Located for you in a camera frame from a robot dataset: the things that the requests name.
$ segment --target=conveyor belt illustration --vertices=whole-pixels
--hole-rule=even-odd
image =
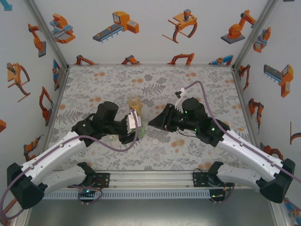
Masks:
[[[125,12],[114,12],[113,20],[113,25],[94,35],[93,39],[103,43],[104,40],[108,40],[114,34],[118,35],[120,31],[125,32],[129,30],[135,34],[139,32],[139,24],[130,20],[130,15]]]

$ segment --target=black mounting bracket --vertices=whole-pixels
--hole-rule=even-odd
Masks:
[[[94,184],[91,187],[95,188],[108,188],[110,184],[109,173],[95,173]]]
[[[233,183],[220,183],[213,185],[208,180],[207,172],[194,172],[192,173],[194,187],[233,187]]]

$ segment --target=white wall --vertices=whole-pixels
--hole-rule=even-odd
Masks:
[[[102,64],[120,64],[125,57],[134,55],[142,64],[166,64],[178,54],[195,53],[192,63],[208,64],[218,57],[241,51],[245,40],[228,44],[221,36],[240,21],[240,14],[250,10],[250,15],[258,19],[267,0],[35,0],[48,27],[52,15],[62,15],[73,26],[76,38],[67,44],[58,43],[69,64],[76,62],[76,56],[82,55]],[[168,22],[175,15],[190,9],[198,18],[198,28],[189,39],[178,34],[178,44],[165,38],[172,37],[174,25]],[[103,43],[92,39],[94,35],[113,24],[112,13],[124,11],[139,24],[140,32],[119,33]],[[245,24],[242,34],[246,37],[251,32],[251,25]]]
[[[0,119],[6,122],[7,127],[0,133],[0,194],[7,185],[7,167],[16,162],[25,162],[23,156],[23,145],[30,144],[41,134],[47,134],[48,127],[45,127],[45,120],[42,117],[42,110],[39,107],[39,96],[44,86],[49,92],[54,103],[57,100],[58,92],[54,91],[52,65],[55,55],[47,43],[46,55],[39,58],[38,50],[33,44],[33,35],[28,31],[28,23],[37,25],[31,16],[24,1],[9,0],[12,4],[12,11],[4,11],[0,5]],[[37,31],[42,41],[45,37]],[[31,94],[18,103],[23,96],[17,86],[8,88],[13,81],[8,82],[7,63],[18,62],[29,74],[30,82],[23,88]],[[25,75],[21,73],[22,82]],[[50,103],[44,98],[43,104],[50,108]],[[45,136],[40,140],[35,153],[42,150]],[[12,200],[12,195],[6,199],[5,204]]]
[[[293,134],[301,132],[300,120],[300,96],[301,96],[301,1],[283,2],[276,6],[271,17],[267,21],[264,29],[271,27],[271,36],[267,46],[261,53],[250,50],[243,62],[243,66],[249,64],[250,85],[245,90],[247,101],[254,98],[256,102],[264,105],[262,111],[262,123],[258,135],[259,142],[278,148],[285,158],[289,158],[296,163],[295,175],[301,177],[301,139],[296,138],[290,145],[290,121],[293,123]],[[263,72],[264,65],[282,71],[286,65],[290,64],[294,71],[294,78],[291,81],[290,93],[282,98],[281,87],[277,82],[273,82]],[[245,85],[246,76],[241,80]],[[293,181],[287,197],[295,204],[301,206],[300,196],[301,185]]]

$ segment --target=small white object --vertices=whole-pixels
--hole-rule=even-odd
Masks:
[[[159,144],[159,141],[158,141],[158,139],[153,139],[153,140],[152,140],[152,144],[153,144],[153,145],[157,145],[157,144]]]
[[[180,90],[179,90],[180,93],[180,98],[177,100],[177,102],[175,103],[174,107],[176,109],[178,109],[179,111],[182,111],[182,108],[180,107],[181,103],[183,102],[183,97],[184,95],[186,94],[186,89],[184,89],[184,87],[182,87]]]
[[[138,116],[137,114],[137,111],[134,110],[134,114],[136,116],[136,119],[138,121],[138,127],[141,127],[141,118],[140,116]],[[135,120],[134,120],[134,116],[132,114],[132,111],[131,113],[127,116],[127,132],[130,133],[132,129],[135,129],[136,126],[135,126]]]

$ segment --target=orange robot illustration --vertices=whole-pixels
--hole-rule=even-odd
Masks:
[[[82,55],[78,55],[76,57],[75,65],[81,65],[82,62],[86,62],[87,64],[90,64],[90,65],[97,65],[94,62],[92,62],[91,60],[88,60],[87,58],[84,58]]]
[[[240,78],[245,75],[245,71],[246,71],[246,84],[244,87],[244,91],[246,88],[249,87],[250,67],[251,67],[250,65],[247,65],[246,67],[240,66],[240,68],[238,70],[238,75]]]
[[[253,49],[261,53],[264,47],[268,44],[269,37],[271,35],[271,27],[268,29],[263,29],[261,34],[257,37],[255,43],[253,44]]]
[[[0,119],[0,133],[6,129],[6,122]]]
[[[196,32],[197,27],[198,27],[197,18],[193,14],[191,14],[191,10],[187,9],[183,13],[180,13],[180,14],[174,16],[173,18],[174,18],[174,20],[177,21],[177,23],[175,23],[171,20],[168,20],[170,23],[175,25],[173,38],[169,38],[168,36],[163,34],[163,36],[165,38],[168,38],[169,40],[174,41],[175,43],[178,43],[178,41],[177,41],[178,33],[185,35],[187,38],[191,38],[193,36],[193,34]],[[181,30],[183,30],[185,27],[190,26],[190,25],[192,25],[193,28],[189,34],[185,34],[185,33],[181,32]]]
[[[186,64],[190,65],[193,58],[194,58],[194,53],[191,54],[179,54],[173,57],[173,59],[171,60],[171,62],[168,63],[168,65],[175,65],[175,62],[177,61],[177,59],[179,58],[187,58]]]
[[[130,63],[132,65],[139,65],[140,64],[140,62],[138,60],[136,60],[133,55],[130,55],[130,56],[126,57],[126,59],[121,64],[126,65],[127,63]]]
[[[33,43],[34,46],[38,49],[38,56],[42,57],[46,55],[46,42],[41,41],[38,35],[36,34],[36,31],[39,31],[38,26],[31,26],[28,24],[28,30],[31,32],[34,36]]]
[[[118,35],[120,31],[125,32],[129,30],[135,34],[139,32],[139,24],[130,20],[130,15],[125,12],[113,12],[113,20],[113,25],[94,35],[93,39],[103,43],[104,40],[108,40],[114,34]]]
[[[51,108],[49,110],[47,108],[45,108],[44,105],[43,105],[44,95],[50,101]],[[48,92],[47,92],[47,90],[45,89],[44,86],[42,86],[42,92],[41,92],[41,95],[40,95],[39,105],[40,105],[40,108],[42,109],[43,118],[45,119],[45,126],[47,126],[48,123],[49,123],[50,116],[51,116],[53,102],[52,102],[52,99],[50,98],[50,95],[48,94]]]
[[[258,125],[258,134],[259,134],[259,128],[260,128],[260,125],[261,125],[261,114],[262,114],[264,106],[260,102],[259,103],[255,102],[254,98],[251,98],[249,100],[249,110],[250,110],[251,116],[253,116],[253,114],[255,113],[255,108],[256,107],[257,107],[256,122],[257,122],[257,125]]]
[[[67,20],[63,16],[54,13],[50,25],[53,27],[51,33],[57,42],[66,44],[75,39],[73,27],[67,23]]]
[[[8,86],[8,88],[12,87],[13,85],[16,85],[21,90],[21,92],[24,94],[24,97],[22,97],[21,99],[18,100],[18,102],[20,102],[25,97],[30,95],[30,93],[26,92],[23,89],[23,85],[25,85],[26,83],[28,83],[30,81],[29,75],[28,75],[27,71],[25,70],[25,68],[18,63],[15,63],[13,65],[11,63],[7,63],[7,69],[8,69],[8,81],[14,80],[14,83],[10,84]],[[25,81],[23,83],[21,82],[21,71],[24,72],[24,74],[27,78],[27,81]]]
[[[42,136],[44,136],[44,134],[42,134],[41,136],[35,138],[35,140],[32,141],[30,144],[23,146],[23,149],[24,149],[23,155],[25,156],[26,161],[29,161],[29,160],[34,159],[36,157],[36,155],[33,155],[32,157],[30,157],[29,153],[32,152],[34,149],[36,149],[38,147],[39,140],[41,139]]]
[[[278,85],[281,86],[281,96],[283,98],[290,93],[291,81],[293,80],[293,69],[290,65],[287,65],[282,72],[269,65],[264,65],[263,72],[265,75],[278,82]]]
[[[226,43],[228,44],[232,44],[235,42],[238,42],[240,40],[245,39],[245,36],[243,36],[241,34],[241,31],[243,30],[246,21],[249,22],[253,28],[253,26],[255,25],[256,20],[254,20],[251,16],[250,16],[250,11],[246,10],[245,12],[243,12],[242,14],[240,14],[240,22],[239,24],[234,24],[229,28],[229,33],[222,36],[221,39],[224,40]]]
[[[266,154],[276,154],[278,156],[279,159],[284,160],[283,159],[283,155],[282,153],[276,149],[276,148],[271,148],[269,145],[264,146],[263,143],[260,143],[260,148],[261,150],[263,150]]]

